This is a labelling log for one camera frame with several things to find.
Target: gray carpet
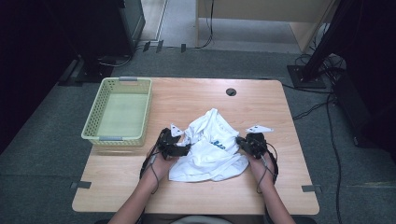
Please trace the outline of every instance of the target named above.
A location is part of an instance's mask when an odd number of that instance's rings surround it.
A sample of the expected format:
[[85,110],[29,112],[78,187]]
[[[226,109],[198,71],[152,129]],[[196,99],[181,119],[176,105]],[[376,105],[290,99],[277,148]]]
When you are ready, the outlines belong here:
[[[286,65],[294,64],[298,56],[207,49],[156,53],[150,48],[115,68],[113,77],[275,78],[291,85]],[[0,156],[0,223],[94,223],[112,216],[77,213],[71,207],[76,190],[70,184],[80,180],[91,149],[80,133],[98,88],[92,83],[54,86]],[[327,98],[327,94],[284,90],[293,116]],[[330,115],[342,166],[343,223],[394,223],[395,164],[386,151],[354,147],[338,105],[330,105]],[[295,120],[295,127],[312,181],[321,189],[320,211],[312,218],[317,223],[337,223],[337,162],[326,107]]]

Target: electrical wire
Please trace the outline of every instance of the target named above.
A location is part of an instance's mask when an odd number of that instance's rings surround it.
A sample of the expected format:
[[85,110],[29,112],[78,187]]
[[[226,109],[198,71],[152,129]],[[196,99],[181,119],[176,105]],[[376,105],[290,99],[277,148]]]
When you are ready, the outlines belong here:
[[299,115],[296,115],[296,116],[294,116],[294,117],[292,117],[292,118],[293,118],[293,120],[302,119],[303,117],[308,116],[312,111],[321,108],[322,106],[326,105],[327,103],[328,103],[328,102],[322,103],[322,104],[314,105],[314,106],[312,106],[309,110],[307,110],[307,111],[305,111],[305,112],[303,112],[303,113],[301,113],[301,114],[299,114]]
[[206,25],[209,28],[210,36],[206,40],[206,43],[203,46],[197,47],[195,49],[203,49],[203,48],[207,47],[210,44],[210,42],[212,42],[212,40],[213,40],[213,7],[214,7],[214,5],[215,5],[215,0],[212,0],[211,9],[210,9],[210,25],[209,25],[209,22],[207,21],[207,17],[206,17]]
[[[330,102],[330,97],[331,94],[327,97],[327,102]],[[334,143],[334,133],[332,131],[332,118],[330,116],[330,110],[329,110],[329,104],[326,104],[326,111],[327,111],[327,117],[329,119],[329,125],[330,125],[330,134],[331,134],[331,139],[332,139],[332,149],[334,150],[335,158],[337,159],[337,168],[338,168],[338,178],[337,178],[337,189],[335,192],[335,210],[337,212],[337,218],[338,222],[342,224],[342,219],[341,219],[341,214],[340,214],[340,187],[341,187],[341,176],[342,176],[342,169],[341,169],[341,160],[340,156],[338,154],[337,147]]]
[[111,66],[111,67],[121,67],[121,66],[127,64],[129,61],[131,61],[131,59],[132,59],[132,55],[130,55],[130,56],[128,57],[128,59],[127,59],[125,62],[123,62],[123,63],[118,63],[118,64],[99,63],[99,64],[105,65],[105,66]]

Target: printed logo on cloth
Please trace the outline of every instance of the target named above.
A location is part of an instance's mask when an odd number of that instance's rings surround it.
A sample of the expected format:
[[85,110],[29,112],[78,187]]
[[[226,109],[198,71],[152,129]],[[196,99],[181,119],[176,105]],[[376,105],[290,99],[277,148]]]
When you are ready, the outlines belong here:
[[225,149],[225,146],[219,141],[219,140],[216,140],[216,141],[214,141],[214,142],[211,142],[211,144],[213,145],[213,146],[216,146],[216,147],[218,147],[218,148],[221,148],[221,149]]

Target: wooden table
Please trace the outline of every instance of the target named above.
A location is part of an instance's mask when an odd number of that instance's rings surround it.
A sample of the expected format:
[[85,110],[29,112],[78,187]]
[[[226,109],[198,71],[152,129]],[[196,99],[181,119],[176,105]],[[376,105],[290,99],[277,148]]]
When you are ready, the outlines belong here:
[[[153,78],[152,104],[147,138],[143,147],[93,147],[81,181],[92,182],[78,189],[73,209],[79,212],[116,212],[138,183],[139,171],[160,131],[174,123],[184,130],[211,108],[245,137],[255,124],[275,129],[265,138],[278,153],[276,189],[291,214],[318,213],[312,185],[280,82],[275,80]],[[235,96],[226,94],[234,88]],[[238,177],[201,183],[181,183],[166,178],[151,196],[147,213],[164,214],[264,214],[262,196],[247,168]]]
[[[306,52],[323,22],[330,22],[339,0],[215,0],[214,19],[287,21],[302,52]],[[196,0],[195,36],[199,19],[210,18],[212,0]]]

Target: green plastic basket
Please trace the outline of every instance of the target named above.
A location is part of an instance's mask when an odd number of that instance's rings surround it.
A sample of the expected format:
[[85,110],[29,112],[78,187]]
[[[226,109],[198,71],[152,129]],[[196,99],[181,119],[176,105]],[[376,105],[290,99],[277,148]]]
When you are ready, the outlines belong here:
[[144,77],[104,78],[81,137],[97,146],[143,146],[151,84],[151,79]]

